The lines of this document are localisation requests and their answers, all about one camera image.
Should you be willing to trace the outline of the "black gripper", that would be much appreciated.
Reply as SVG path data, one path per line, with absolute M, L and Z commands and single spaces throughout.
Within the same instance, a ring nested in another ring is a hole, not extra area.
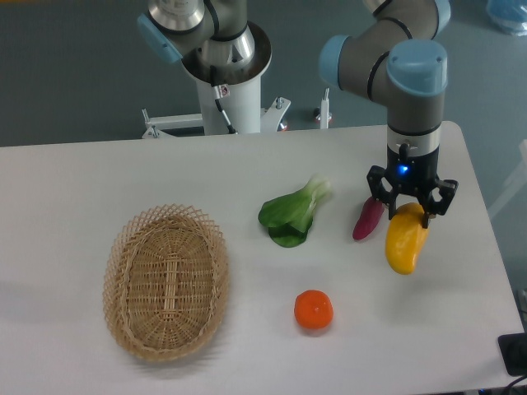
M 399 186 L 402 193 L 419 192 L 419 203 L 424 214 L 422 227 L 427 229 L 431 219 L 444 216 L 457 192 L 459 182 L 454 179 L 439 179 L 437 165 L 440 149 L 424 156 L 409 156 L 402 161 L 397 151 L 387 149 L 386 169 L 373 165 L 366 175 L 371 196 L 385 205 L 389 218 L 397 211 Z

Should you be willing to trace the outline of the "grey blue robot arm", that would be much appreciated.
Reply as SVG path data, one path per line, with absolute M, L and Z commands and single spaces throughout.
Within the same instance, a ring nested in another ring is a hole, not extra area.
M 422 225 L 444 215 L 458 184 L 440 179 L 437 161 L 447 86 L 447 54 L 436 35 L 450 19 L 447 1 L 369 1 L 375 24 L 353 38 L 336 35 L 319 55 L 331 86 L 387 110 L 387 164 L 366 179 L 390 215 L 400 195 L 417 199 Z M 198 88 L 207 134 L 275 131 L 262 111 L 261 76 L 271 44 L 247 17 L 244 1 L 151 1 L 138 30 L 167 63 L 182 63 Z

